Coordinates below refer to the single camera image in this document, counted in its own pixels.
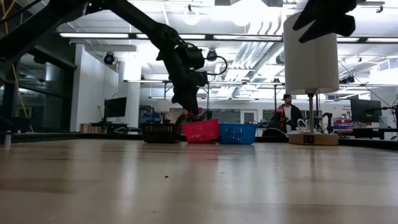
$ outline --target yellow cable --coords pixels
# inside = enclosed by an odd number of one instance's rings
[[[14,5],[15,5],[15,0],[12,1],[9,9],[6,11],[6,7],[5,7],[4,2],[3,2],[3,4],[2,4],[2,13],[4,15],[3,15],[2,19],[7,17],[7,15],[11,12],[11,9],[12,9],[12,7],[14,7]],[[8,34],[8,22],[6,22],[6,34]],[[19,91],[18,77],[17,77],[17,72],[16,72],[14,64],[12,64],[12,72],[14,73],[15,85],[17,86],[17,91],[19,93],[19,99],[21,99],[21,105],[22,105],[22,108],[24,109],[25,117],[29,118],[27,113],[26,113],[25,103],[24,103],[24,100],[22,99],[22,94]],[[30,126],[30,131],[34,132],[32,125],[30,124],[29,126]]]

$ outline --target monitor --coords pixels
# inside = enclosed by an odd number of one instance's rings
[[[116,98],[112,100],[105,100],[105,115],[106,118],[124,117],[126,115],[127,98]]]
[[[354,122],[378,123],[381,115],[381,102],[377,100],[351,100],[351,116]]]

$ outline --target red basket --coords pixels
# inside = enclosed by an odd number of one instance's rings
[[[183,124],[182,128],[188,143],[209,142],[217,140],[220,136],[218,119]]]

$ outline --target plastic basket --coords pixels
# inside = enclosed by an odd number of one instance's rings
[[[218,119],[183,124],[182,128],[188,143],[210,142],[220,136]]]
[[[148,143],[176,143],[177,130],[175,124],[143,124],[142,139]]]
[[[220,124],[220,143],[253,144],[257,127],[256,124]]]

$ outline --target black basket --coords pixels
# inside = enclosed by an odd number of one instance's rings
[[[148,143],[176,143],[177,131],[175,124],[142,124],[142,139]]]

